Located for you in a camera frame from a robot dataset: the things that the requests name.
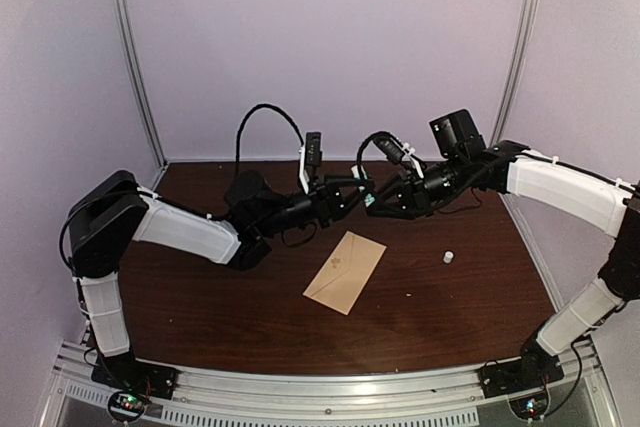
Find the white glue stick cap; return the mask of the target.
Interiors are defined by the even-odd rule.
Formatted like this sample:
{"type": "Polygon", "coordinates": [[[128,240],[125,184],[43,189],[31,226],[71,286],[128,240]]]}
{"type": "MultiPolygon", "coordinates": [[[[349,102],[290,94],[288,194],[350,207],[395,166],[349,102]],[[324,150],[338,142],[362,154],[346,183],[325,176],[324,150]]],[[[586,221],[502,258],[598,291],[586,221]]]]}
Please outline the white glue stick cap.
{"type": "Polygon", "coordinates": [[[452,251],[445,251],[443,255],[443,262],[445,264],[450,264],[454,258],[454,253],[452,251]]]}

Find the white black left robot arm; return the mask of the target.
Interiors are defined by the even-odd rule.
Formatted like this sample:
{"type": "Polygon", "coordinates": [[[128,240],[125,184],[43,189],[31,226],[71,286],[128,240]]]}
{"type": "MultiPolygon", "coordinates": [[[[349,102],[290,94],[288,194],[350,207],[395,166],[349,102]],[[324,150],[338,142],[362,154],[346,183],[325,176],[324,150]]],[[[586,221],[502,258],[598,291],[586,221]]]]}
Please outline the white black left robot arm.
{"type": "Polygon", "coordinates": [[[227,213],[197,212],[113,173],[76,203],[59,234],[63,262],[79,284],[85,314],[106,376],[123,391],[137,389],[144,371],[132,353],[119,292],[120,261],[132,242],[163,245],[245,271],[271,248],[268,239],[309,224],[344,219],[373,189],[370,179],[326,176],[294,194],[275,192],[256,170],[239,173],[224,195],[227,213]]]}

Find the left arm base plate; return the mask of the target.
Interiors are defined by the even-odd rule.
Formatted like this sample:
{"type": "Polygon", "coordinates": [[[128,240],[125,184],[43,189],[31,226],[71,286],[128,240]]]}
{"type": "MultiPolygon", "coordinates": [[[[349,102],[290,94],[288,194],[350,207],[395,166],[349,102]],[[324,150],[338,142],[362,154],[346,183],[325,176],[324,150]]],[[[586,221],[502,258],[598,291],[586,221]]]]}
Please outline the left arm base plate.
{"type": "Polygon", "coordinates": [[[107,413],[115,422],[131,424],[147,414],[159,412],[161,406],[157,399],[172,399],[178,371],[137,360],[116,363],[112,358],[99,358],[91,380],[115,389],[106,401],[107,413]]]}

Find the tan paper envelope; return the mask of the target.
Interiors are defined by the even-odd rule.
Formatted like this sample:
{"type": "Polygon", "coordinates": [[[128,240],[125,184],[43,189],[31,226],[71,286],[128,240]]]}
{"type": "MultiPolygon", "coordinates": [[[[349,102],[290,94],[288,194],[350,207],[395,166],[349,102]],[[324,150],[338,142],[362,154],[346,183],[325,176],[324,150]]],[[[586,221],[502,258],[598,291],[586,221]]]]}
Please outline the tan paper envelope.
{"type": "Polygon", "coordinates": [[[348,315],[386,250],[386,245],[347,231],[303,296],[348,315]]]}

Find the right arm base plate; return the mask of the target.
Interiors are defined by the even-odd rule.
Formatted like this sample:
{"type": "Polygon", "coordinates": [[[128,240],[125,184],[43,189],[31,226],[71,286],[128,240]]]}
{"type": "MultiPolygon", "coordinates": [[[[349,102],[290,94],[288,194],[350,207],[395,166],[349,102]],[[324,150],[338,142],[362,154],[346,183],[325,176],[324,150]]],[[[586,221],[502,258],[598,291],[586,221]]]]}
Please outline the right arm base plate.
{"type": "Polygon", "coordinates": [[[515,360],[486,362],[477,371],[486,399],[505,396],[518,420],[542,420],[551,411],[550,384],[564,379],[556,357],[525,354],[515,360]]]}

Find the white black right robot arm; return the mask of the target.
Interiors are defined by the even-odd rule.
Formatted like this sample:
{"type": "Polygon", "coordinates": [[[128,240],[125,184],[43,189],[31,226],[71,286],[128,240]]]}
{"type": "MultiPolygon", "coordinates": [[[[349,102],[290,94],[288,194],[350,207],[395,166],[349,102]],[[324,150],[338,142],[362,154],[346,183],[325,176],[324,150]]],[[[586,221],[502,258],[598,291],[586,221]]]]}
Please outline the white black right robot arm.
{"type": "Polygon", "coordinates": [[[470,189],[530,199],[578,218],[613,238],[596,277],[525,342],[512,377],[535,387],[551,371],[551,360],[623,305],[639,298],[639,188],[589,172],[529,146],[500,141],[486,145],[470,112],[461,109],[429,127],[442,161],[424,165],[413,148],[386,131],[374,144],[404,171],[369,189],[370,216],[413,220],[443,209],[470,189]]]}

